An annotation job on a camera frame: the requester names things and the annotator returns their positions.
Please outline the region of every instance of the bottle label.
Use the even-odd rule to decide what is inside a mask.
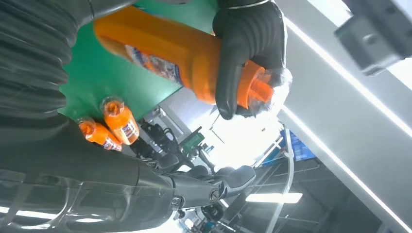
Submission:
[[[179,67],[176,64],[163,60],[154,55],[145,54],[130,45],[126,45],[125,47],[127,54],[132,58],[136,65],[141,66],[148,71],[151,71],[172,82],[182,84]]]
[[[103,147],[106,150],[117,150],[117,151],[121,151],[121,147],[115,143],[112,139],[107,138],[106,141],[103,144]]]
[[[135,124],[132,121],[129,121],[125,127],[122,129],[122,133],[126,136],[126,138],[131,137],[132,135],[137,134],[137,129]]]

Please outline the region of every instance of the metal pole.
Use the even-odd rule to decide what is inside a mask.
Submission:
[[[283,188],[283,191],[282,191],[283,195],[289,193],[289,190],[291,189],[291,185],[292,185],[292,182],[293,182],[293,174],[294,174],[294,160],[293,160],[294,154],[293,154],[292,143],[291,143],[291,132],[286,127],[285,127],[285,136],[286,136],[286,138],[285,138],[285,140],[286,140],[286,151],[285,151],[284,155],[288,158],[289,174],[288,174],[288,181],[287,181],[287,183],[286,183],[286,185],[285,185],[285,187]],[[283,203],[279,203],[276,206],[276,209],[275,209],[275,212],[272,216],[272,219],[270,220],[269,225],[266,228],[266,233],[272,233],[273,232],[273,230],[275,228],[275,225],[276,225],[276,222],[277,222],[277,219],[279,218],[279,214],[280,214],[280,211],[282,210],[282,208],[283,208]]]

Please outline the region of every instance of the orange bottle cap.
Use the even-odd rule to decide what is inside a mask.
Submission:
[[[95,123],[91,121],[82,121],[79,123],[79,127],[86,138],[90,138],[96,130]]]
[[[250,87],[249,97],[253,97],[258,101],[268,103],[273,96],[272,87],[262,80],[255,79]]]
[[[265,68],[248,61],[238,87],[238,105],[249,109],[250,98],[268,103],[273,95],[272,87],[267,84],[269,80],[270,75],[265,74]]]
[[[104,105],[104,114],[108,116],[117,116],[123,110],[124,105],[120,101],[110,101]]]

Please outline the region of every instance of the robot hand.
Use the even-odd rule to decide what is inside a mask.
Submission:
[[[218,4],[213,30],[223,41],[216,104],[227,120],[234,114],[254,116],[256,113],[237,105],[242,66],[250,59],[265,69],[276,69],[278,74],[286,70],[283,14],[269,0],[219,0]]]

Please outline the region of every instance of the small orange bottle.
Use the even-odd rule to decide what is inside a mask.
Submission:
[[[121,143],[102,124],[90,118],[78,119],[77,123],[87,141],[98,143],[107,150],[121,151]]]
[[[132,111],[124,106],[121,99],[107,97],[102,101],[101,109],[104,121],[120,142],[130,145],[139,138],[139,128]]]
[[[200,101],[216,103],[220,38],[133,6],[96,20],[94,32],[110,52],[182,84]],[[249,109],[257,102],[269,103],[274,93],[269,79],[263,67],[248,61],[238,87],[238,105]]]

